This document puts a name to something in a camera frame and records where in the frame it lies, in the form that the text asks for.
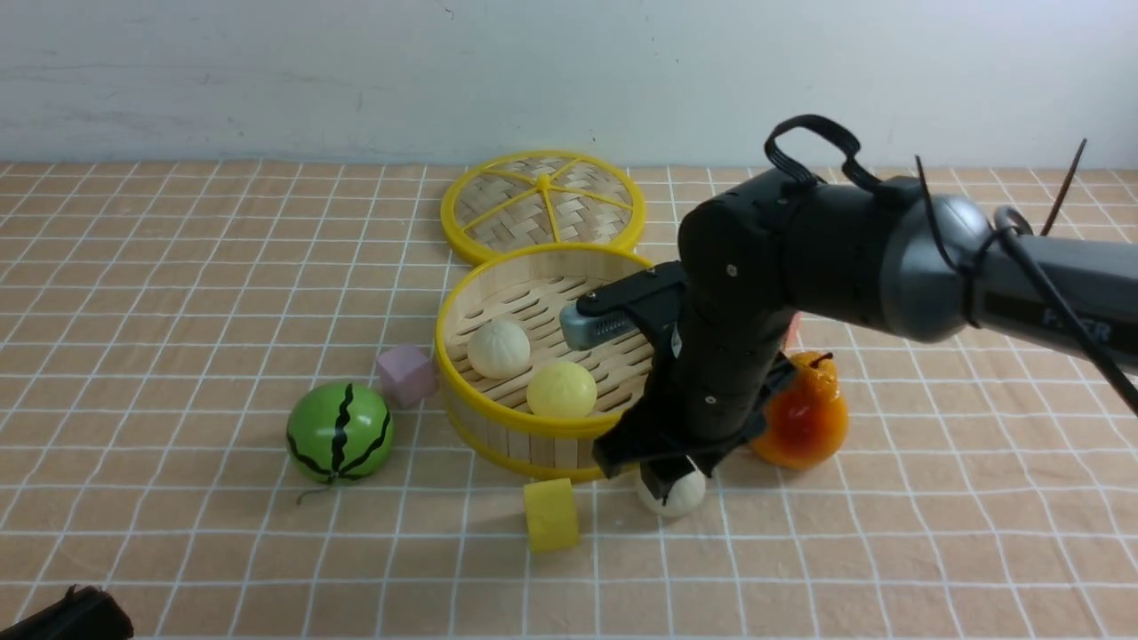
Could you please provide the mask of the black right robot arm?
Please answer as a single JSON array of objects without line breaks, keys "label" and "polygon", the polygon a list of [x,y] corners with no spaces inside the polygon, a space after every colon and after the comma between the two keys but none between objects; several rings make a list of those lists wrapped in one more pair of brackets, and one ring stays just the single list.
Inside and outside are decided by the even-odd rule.
[{"label": "black right robot arm", "polygon": [[797,313],[938,343],[968,325],[1092,362],[1135,407],[1133,244],[1040,236],[1012,207],[988,218],[922,180],[797,182],[772,170],[681,223],[678,259],[577,302],[584,347],[634,325],[654,348],[644,393],[592,456],[608,478],[638,466],[661,498],[756,436],[787,388]]}]

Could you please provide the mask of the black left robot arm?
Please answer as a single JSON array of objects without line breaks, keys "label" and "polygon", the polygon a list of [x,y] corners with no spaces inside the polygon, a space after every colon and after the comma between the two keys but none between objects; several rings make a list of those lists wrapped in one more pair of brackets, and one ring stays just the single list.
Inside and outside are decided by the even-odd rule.
[{"label": "black left robot arm", "polygon": [[71,586],[57,604],[1,632],[3,639],[131,639],[132,620],[102,588]]}]

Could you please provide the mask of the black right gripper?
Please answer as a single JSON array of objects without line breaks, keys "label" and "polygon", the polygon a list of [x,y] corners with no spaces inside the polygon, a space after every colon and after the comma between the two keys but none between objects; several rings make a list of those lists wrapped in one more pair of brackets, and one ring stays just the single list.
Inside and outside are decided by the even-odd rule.
[{"label": "black right gripper", "polygon": [[711,476],[757,433],[757,409],[791,374],[780,360],[792,307],[714,307],[684,294],[622,304],[654,348],[642,396],[593,443],[604,477],[638,466],[637,495],[665,507],[676,483]]}]

